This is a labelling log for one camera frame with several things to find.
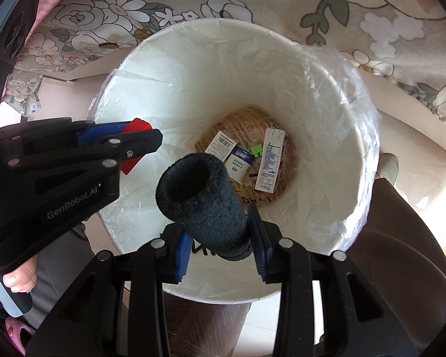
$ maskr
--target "paper tag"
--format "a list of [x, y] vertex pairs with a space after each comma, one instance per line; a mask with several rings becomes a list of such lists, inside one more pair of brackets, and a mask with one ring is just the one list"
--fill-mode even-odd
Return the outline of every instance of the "paper tag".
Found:
[[242, 184], [244, 176], [246, 176], [246, 172], [251, 167], [254, 160], [255, 156], [250, 152], [244, 150], [240, 146], [235, 147], [225, 164], [228, 176]]
[[213, 141], [206, 148], [205, 153], [219, 158], [220, 161], [224, 161], [235, 146], [235, 141], [219, 131], [215, 138], [213, 138]]
[[274, 193], [285, 135], [284, 130], [266, 129], [263, 157], [261, 158], [261, 166], [255, 186], [256, 190]]

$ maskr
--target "barcode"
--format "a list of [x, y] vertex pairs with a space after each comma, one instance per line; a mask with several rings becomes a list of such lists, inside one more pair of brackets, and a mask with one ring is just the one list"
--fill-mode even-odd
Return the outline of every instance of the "barcode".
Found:
[[218, 138], [218, 142], [221, 142], [223, 145], [225, 145], [227, 148], [230, 147], [231, 142], [228, 141], [227, 139], [223, 138], [223, 137], [219, 137]]

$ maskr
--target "blue gripper pad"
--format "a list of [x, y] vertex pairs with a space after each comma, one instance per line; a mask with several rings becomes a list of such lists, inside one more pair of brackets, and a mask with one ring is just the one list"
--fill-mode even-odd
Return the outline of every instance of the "blue gripper pad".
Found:
[[129, 122], [119, 123], [103, 123], [95, 126], [89, 126], [88, 129], [78, 136], [79, 145], [93, 145], [102, 136], [110, 136], [112, 134], [119, 134]]
[[182, 234], [182, 238], [180, 239], [180, 245], [178, 246], [176, 253], [175, 278], [179, 282], [182, 281], [183, 276], [187, 273], [192, 244], [193, 239], [190, 237], [190, 235], [188, 235], [188, 233], [184, 232]]
[[256, 269], [258, 270], [258, 274], [261, 276], [261, 278], [265, 280], [268, 273], [268, 259], [266, 249], [264, 248], [263, 244], [263, 238], [260, 235], [253, 235], [252, 233], [251, 245], [253, 247], [253, 254], [255, 255]]
[[256, 269], [263, 281], [268, 275], [268, 251], [271, 251], [271, 243], [265, 243], [263, 235], [266, 234], [264, 223], [259, 217], [254, 205], [248, 208], [247, 225], [251, 235], [251, 245], [255, 255]]

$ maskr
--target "green object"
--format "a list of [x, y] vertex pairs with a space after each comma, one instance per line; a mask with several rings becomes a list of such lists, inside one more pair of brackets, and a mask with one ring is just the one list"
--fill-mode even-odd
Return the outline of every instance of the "green object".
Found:
[[253, 146], [251, 148], [251, 153], [253, 154], [253, 156], [259, 157], [263, 153], [263, 146], [261, 144]]

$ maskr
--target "white floor tile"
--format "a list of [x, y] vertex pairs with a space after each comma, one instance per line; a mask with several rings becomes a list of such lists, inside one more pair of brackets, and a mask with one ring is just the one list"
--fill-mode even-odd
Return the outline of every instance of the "white floor tile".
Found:
[[254, 357], [271, 354], [274, 348], [274, 340], [276, 340], [274, 330], [245, 324], [238, 344], [234, 349], [233, 357]]
[[112, 243], [98, 215], [94, 214], [84, 224], [86, 225], [86, 235], [91, 243], [91, 249], [95, 254], [103, 249], [107, 249], [114, 255], [120, 255], [120, 252]]
[[380, 147], [398, 157], [395, 188], [419, 214], [446, 252], [446, 150], [382, 113]]
[[276, 330], [280, 301], [281, 293], [278, 293], [272, 297], [251, 303], [250, 311], [244, 323], [258, 328]]
[[314, 294], [314, 345], [318, 344], [324, 334], [324, 311], [322, 310], [321, 285], [318, 280], [312, 281]]

